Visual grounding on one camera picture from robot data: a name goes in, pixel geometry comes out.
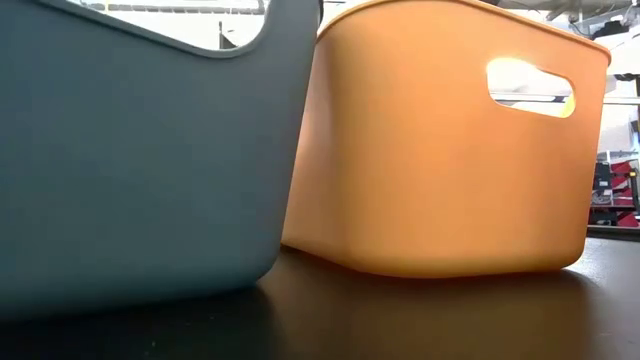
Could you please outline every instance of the orange storage bin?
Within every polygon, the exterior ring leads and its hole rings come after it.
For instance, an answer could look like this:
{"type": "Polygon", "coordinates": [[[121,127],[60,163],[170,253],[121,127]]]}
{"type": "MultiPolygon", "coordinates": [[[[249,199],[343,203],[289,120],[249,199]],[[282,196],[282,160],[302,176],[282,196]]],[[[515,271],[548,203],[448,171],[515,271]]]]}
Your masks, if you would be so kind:
{"type": "Polygon", "coordinates": [[[356,270],[551,270],[584,246],[608,51],[472,0],[379,0],[320,34],[283,243],[356,270]],[[489,94],[487,65],[562,76],[565,118],[489,94]]]}

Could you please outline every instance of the red object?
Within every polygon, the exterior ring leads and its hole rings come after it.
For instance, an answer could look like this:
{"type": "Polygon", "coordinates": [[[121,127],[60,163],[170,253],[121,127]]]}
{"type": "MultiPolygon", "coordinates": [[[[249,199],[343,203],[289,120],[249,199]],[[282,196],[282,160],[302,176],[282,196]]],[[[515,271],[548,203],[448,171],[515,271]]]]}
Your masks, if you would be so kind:
{"type": "Polygon", "coordinates": [[[635,212],[620,212],[618,213],[618,226],[640,227],[640,224],[636,220],[635,212]]]}
{"type": "Polygon", "coordinates": [[[631,164],[628,161],[619,163],[619,164],[611,164],[611,172],[614,173],[618,173],[618,174],[626,174],[629,172],[635,171],[633,170],[633,168],[631,167],[631,164]]]}
{"type": "Polygon", "coordinates": [[[613,205],[633,206],[633,191],[631,188],[614,190],[613,205]]]}
{"type": "Polygon", "coordinates": [[[611,187],[613,189],[620,189],[629,186],[626,176],[613,176],[611,178],[611,187]]]}

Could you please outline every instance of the handle cutout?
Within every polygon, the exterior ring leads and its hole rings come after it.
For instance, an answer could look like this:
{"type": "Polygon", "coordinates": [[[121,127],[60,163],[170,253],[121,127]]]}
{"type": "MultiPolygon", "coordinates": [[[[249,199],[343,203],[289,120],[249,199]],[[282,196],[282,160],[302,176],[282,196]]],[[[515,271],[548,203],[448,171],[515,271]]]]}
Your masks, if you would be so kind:
{"type": "Polygon", "coordinates": [[[249,44],[264,26],[270,0],[66,0],[205,50],[249,44]]]}
{"type": "Polygon", "coordinates": [[[558,118],[575,109],[573,88],[563,77],[515,58],[497,58],[487,65],[491,98],[514,109],[558,118]]]}

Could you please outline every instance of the plastic storage bin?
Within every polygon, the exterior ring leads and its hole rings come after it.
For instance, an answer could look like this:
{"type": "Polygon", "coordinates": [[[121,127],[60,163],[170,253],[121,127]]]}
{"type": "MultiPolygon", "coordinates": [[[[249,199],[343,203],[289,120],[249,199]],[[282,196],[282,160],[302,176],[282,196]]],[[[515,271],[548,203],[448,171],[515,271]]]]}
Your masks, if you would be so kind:
{"type": "Polygon", "coordinates": [[[251,284],[279,249],[319,2],[273,0],[218,52],[44,2],[0,2],[0,318],[251,284]]]}
{"type": "Polygon", "coordinates": [[[478,1],[342,14],[319,35],[283,243],[401,277],[572,263],[609,61],[603,47],[478,1]],[[486,68],[504,57],[568,79],[573,113],[496,103],[486,68]]]}

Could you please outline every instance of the dark table surface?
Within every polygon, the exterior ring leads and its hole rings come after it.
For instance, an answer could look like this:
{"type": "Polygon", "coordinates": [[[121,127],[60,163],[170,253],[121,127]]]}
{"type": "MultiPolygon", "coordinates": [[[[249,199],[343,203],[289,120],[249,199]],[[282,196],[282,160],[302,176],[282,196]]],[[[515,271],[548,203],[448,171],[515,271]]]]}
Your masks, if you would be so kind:
{"type": "Polygon", "coordinates": [[[0,326],[0,359],[640,359],[640,243],[567,270],[457,280],[355,273],[283,249],[258,286],[0,326]]]}

